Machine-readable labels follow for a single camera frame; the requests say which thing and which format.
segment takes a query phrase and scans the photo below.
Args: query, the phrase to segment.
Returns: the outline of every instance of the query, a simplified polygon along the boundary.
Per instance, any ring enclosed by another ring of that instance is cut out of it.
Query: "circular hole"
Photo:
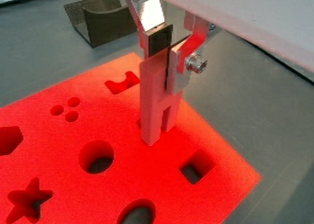
[[[153,224],[157,209],[154,203],[148,199],[133,202],[124,210],[118,224]]]
[[[104,140],[94,140],[83,146],[79,163],[90,174],[101,174],[113,166],[113,146]]]
[[[51,114],[54,116],[61,116],[65,113],[65,107],[62,105],[57,105],[51,109]]]
[[[67,122],[75,122],[78,118],[79,118],[79,113],[77,111],[67,112],[67,114],[66,114],[66,121]]]
[[[81,104],[82,100],[79,97],[71,97],[67,101],[70,107],[77,107]]]

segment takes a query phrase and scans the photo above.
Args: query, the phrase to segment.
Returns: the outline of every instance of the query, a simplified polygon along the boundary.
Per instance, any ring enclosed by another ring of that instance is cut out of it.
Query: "shape sorter board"
[[[130,53],[0,109],[0,222],[221,223],[261,176],[184,100],[141,138],[142,59]]]

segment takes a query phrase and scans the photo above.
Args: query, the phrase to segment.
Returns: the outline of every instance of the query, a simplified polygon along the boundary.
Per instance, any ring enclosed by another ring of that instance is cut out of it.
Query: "shape cutout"
[[[66,114],[66,121],[73,123],[78,120],[79,118],[79,113],[77,111],[70,111]]]
[[[14,153],[23,142],[23,133],[19,126],[0,128],[0,156]]]
[[[193,155],[185,166],[181,168],[181,172],[189,182],[196,185],[202,178],[213,170],[214,164],[204,150],[198,150]]]
[[[141,83],[141,79],[134,72],[126,72],[126,80],[122,83],[108,81],[105,84],[114,95],[124,93],[130,87]]]
[[[38,223],[41,220],[41,205],[53,198],[51,190],[39,189],[39,179],[33,179],[25,190],[10,192],[9,200],[14,204],[7,218],[7,224],[15,223],[26,217],[31,223]]]
[[[113,166],[113,146],[104,140],[94,140],[83,146],[81,152],[81,166],[90,174],[104,173]]]
[[[71,97],[67,101],[70,107],[77,107],[81,104],[82,100],[79,97]]]
[[[51,109],[51,114],[54,115],[54,116],[61,116],[62,114],[65,113],[65,107],[62,106],[62,105],[57,105],[57,106],[54,106],[53,107],[53,109]]]
[[[134,201],[124,210],[118,224],[154,224],[157,208],[148,199]]]

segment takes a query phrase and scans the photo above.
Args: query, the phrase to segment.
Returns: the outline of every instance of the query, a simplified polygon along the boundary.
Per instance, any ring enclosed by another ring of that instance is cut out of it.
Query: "small circular hole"
[[[57,105],[51,109],[51,114],[54,116],[61,116],[65,113],[65,107],[62,105]]]
[[[77,111],[70,111],[66,114],[66,121],[67,122],[75,122],[79,118],[79,113]]]
[[[67,101],[70,107],[77,107],[81,104],[82,100],[79,97],[71,97]]]

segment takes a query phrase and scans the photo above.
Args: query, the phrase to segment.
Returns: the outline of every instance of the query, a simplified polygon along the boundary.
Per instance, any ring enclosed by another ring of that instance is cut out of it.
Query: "star-shaped hole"
[[[7,224],[15,223],[26,217],[31,223],[38,223],[41,219],[41,205],[53,198],[51,190],[39,190],[39,179],[33,179],[25,190],[11,191],[9,200],[14,204],[7,218]]]

